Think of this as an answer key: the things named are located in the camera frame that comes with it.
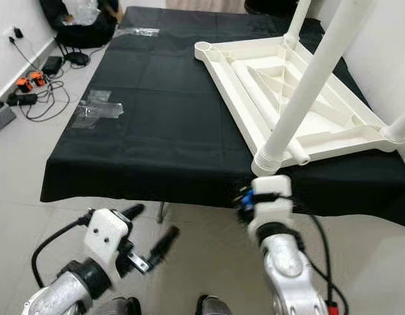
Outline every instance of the cable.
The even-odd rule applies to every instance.
[[[40,288],[43,288],[45,285],[43,284],[43,281],[40,277],[39,271],[37,270],[37,256],[39,256],[40,252],[48,246],[52,241],[57,239],[59,236],[63,235],[67,231],[71,230],[72,228],[75,228],[76,226],[80,225],[80,219],[68,224],[64,228],[61,228],[58,232],[54,233],[50,237],[48,237],[44,242],[42,242],[39,247],[34,251],[33,256],[32,256],[32,271],[34,278],[36,279],[36,282]]]
[[[329,281],[329,278],[315,265],[315,263],[312,262],[310,258],[308,258],[308,259],[309,259],[310,264],[312,265],[314,271],[316,271],[319,274],[319,276],[321,276],[325,281]],[[345,298],[344,294],[334,283],[332,283],[332,288],[339,295],[339,297],[342,300],[342,303],[344,304],[344,309],[345,309],[344,315],[349,315],[349,304],[348,304],[347,299]]]
[[[18,47],[18,45],[15,43],[14,39],[12,39],[12,40],[10,39],[10,42],[16,47],[16,49],[18,50],[18,52],[20,53],[20,55],[23,57],[23,59],[24,59],[25,61],[27,61],[34,69],[36,69],[37,71],[41,72],[41,70],[40,70],[38,67],[36,67],[33,63],[31,63],[31,62],[28,60],[28,58],[26,57],[26,55],[24,55],[24,53],[21,51],[21,49],[20,49],[20,48]],[[62,76],[64,75],[64,70],[61,69],[61,71],[62,71],[62,73],[61,73],[59,76],[54,77],[54,78],[49,77],[49,76],[46,75],[46,74],[43,74],[43,76],[45,77],[45,79],[48,81],[48,84],[49,84],[49,85],[48,85],[46,91],[42,91],[42,92],[40,92],[40,93],[37,94],[37,97],[38,97],[38,98],[46,98],[46,100],[45,100],[45,101],[44,101],[44,100],[38,100],[38,102],[39,102],[39,103],[48,103],[49,100],[52,99],[51,104],[48,106],[48,108],[47,108],[44,112],[42,112],[41,114],[39,114],[39,115],[37,115],[37,116],[33,116],[33,117],[32,117],[32,116],[29,115],[30,111],[32,110],[32,105],[30,105],[30,107],[29,107],[29,109],[28,109],[27,112],[25,112],[25,111],[22,109],[21,105],[19,105],[20,111],[22,112],[23,116],[24,116],[26,119],[28,119],[28,120],[30,120],[30,121],[32,121],[32,122],[34,122],[34,123],[42,123],[42,122],[44,122],[44,121],[48,121],[48,120],[50,120],[50,119],[52,119],[52,118],[55,118],[56,116],[60,115],[60,114],[68,107],[68,105],[69,105],[70,102],[71,102],[71,98],[70,98],[69,93],[67,92],[67,90],[66,90],[65,87],[64,87],[64,82],[63,82],[63,81],[53,81],[53,79],[57,79],[57,78],[62,77]],[[54,114],[54,115],[52,115],[52,116],[50,116],[50,117],[46,117],[46,118],[43,118],[43,119],[39,119],[39,118],[42,118],[42,117],[55,105],[56,100],[55,100],[55,97],[54,97],[54,90],[56,90],[56,89],[62,89],[62,90],[65,92],[65,94],[66,94],[67,101],[66,101],[64,107],[63,107],[59,112],[57,112],[56,114]]]
[[[320,233],[320,237],[322,239],[322,243],[324,246],[324,252],[325,252],[325,261],[326,261],[326,281],[328,283],[327,286],[327,292],[328,292],[328,299],[326,301],[327,306],[333,306],[333,282],[332,282],[332,268],[331,268],[331,257],[330,257],[330,249],[329,249],[329,242],[328,238],[326,236],[325,230],[318,220],[318,218],[312,214],[312,212],[308,209],[308,207],[301,201],[295,199],[294,197],[285,197],[280,194],[265,194],[265,196],[258,196],[258,198],[264,197],[264,198],[271,198],[272,200],[276,200],[278,198],[284,198],[288,199],[294,202],[295,205],[298,205],[299,207],[303,208],[305,213],[312,219],[313,223],[316,225],[318,228],[318,231]]]
[[[26,40],[26,41],[29,43],[30,51],[32,52],[32,54],[33,54],[33,55],[36,55],[36,53],[35,53],[35,51],[34,51],[34,49],[33,49],[33,43],[32,43],[26,36],[24,36],[23,38],[24,38],[24,40]],[[41,65],[41,61],[40,61],[40,58],[39,58],[39,57],[40,57],[40,55],[37,56],[36,59],[35,59],[35,61],[37,61],[36,63],[38,64],[37,67],[40,67],[40,65]]]
[[[15,42],[12,42],[12,41],[11,41],[11,43],[16,47],[16,49],[18,50],[18,52],[21,54],[21,56],[24,58],[24,60],[27,61],[27,62],[30,64],[30,66],[32,66],[32,67],[33,67],[34,69],[36,69],[37,71],[40,71],[38,67],[36,67],[34,64],[32,64],[32,63],[30,62],[30,60],[28,60],[28,58],[23,54],[23,52],[20,50],[20,48],[18,48],[18,45],[17,45]]]
[[[320,233],[320,237],[322,238],[322,243],[323,243],[323,247],[324,247],[324,251],[325,251],[325,259],[326,259],[326,274],[328,277],[328,300],[326,301],[326,304],[328,306],[333,306],[333,297],[332,297],[333,282],[332,282],[332,269],[331,269],[331,255],[330,255],[330,250],[329,250],[328,238],[326,237],[325,230],[323,229],[323,226],[320,223],[320,221],[318,220],[318,218],[316,218],[316,216],[314,216],[314,215],[309,215],[309,217],[313,220],[313,222],[317,226],[319,233]]]
[[[49,77],[50,77],[51,79],[59,79],[59,78],[61,78],[61,77],[65,74],[65,72],[64,72],[64,69],[62,69],[62,67],[61,67],[59,70],[61,71],[61,74],[60,74],[60,75],[54,74],[54,75],[49,76]]]
[[[34,278],[40,288],[43,288],[45,285],[40,277],[39,271],[37,270],[37,257],[39,256],[40,252],[48,246],[51,242],[57,239],[59,236],[63,235],[64,233],[68,232],[69,230],[75,228],[76,226],[85,225],[88,226],[93,216],[94,209],[90,209],[87,214],[79,217],[77,220],[71,222],[70,224],[66,225],[65,227],[61,228],[58,232],[54,233],[53,235],[49,236],[46,240],[44,240],[34,251],[32,255],[32,271]]]
[[[98,48],[98,49],[96,49],[96,50],[90,52],[90,54],[89,54],[89,61],[88,61],[86,64],[84,64],[84,65],[82,65],[82,66],[76,67],[76,66],[74,66],[74,65],[71,63],[71,68],[72,68],[72,69],[75,69],[75,70],[78,70],[78,69],[82,69],[82,68],[87,67],[87,66],[91,63],[91,56],[92,56],[94,53],[97,53],[98,51],[103,50],[103,49],[106,47],[106,45],[107,45],[107,44],[105,44],[105,45],[101,46],[100,48]]]

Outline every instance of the power adapter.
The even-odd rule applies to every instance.
[[[36,104],[36,102],[37,102],[37,94],[17,95],[11,93],[7,99],[7,104],[9,106],[34,105]]]
[[[23,38],[24,35],[19,28],[14,28],[14,34],[17,38]]]
[[[54,75],[59,72],[62,67],[63,59],[61,56],[50,56],[46,60],[45,65],[42,68],[42,72],[46,75]]]

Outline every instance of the red connector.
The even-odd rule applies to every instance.
[[[339,315],[338,306],[336,304],[334,306],[328,306],[328,314],[329,315]]]

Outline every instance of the wall socket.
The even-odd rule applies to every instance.
[[[8,37],[10,37],[10,36],[16,38],[16,36],[14,34],[14,28],[15,28],[15,26],[12,25],[12,26],[9,26],[8,28],[6,28],[5,31],[3,31],[2,34],[3,34],[3,37],[5,40],[9,41]]]

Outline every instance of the black tablecloth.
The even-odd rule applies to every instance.
[[[289,22],[129,7],[120,28],[160,29],[158,36],[113,39],[83,96],[109,90],[125,113],[94,129],[73,129],[71,119],[47,161],[41,201],[101,196],[231,206],[236,189],[254,178],[252,156],[194,59],[194,43],[280,36]],[[322,32],[319,21],[306,20],[301,42],[314,52]],[[343,61],[334,73],[364,100]],[[360,152],[280,173],[318,215],[362,213],[405,225],[405,164],[396,152]]]

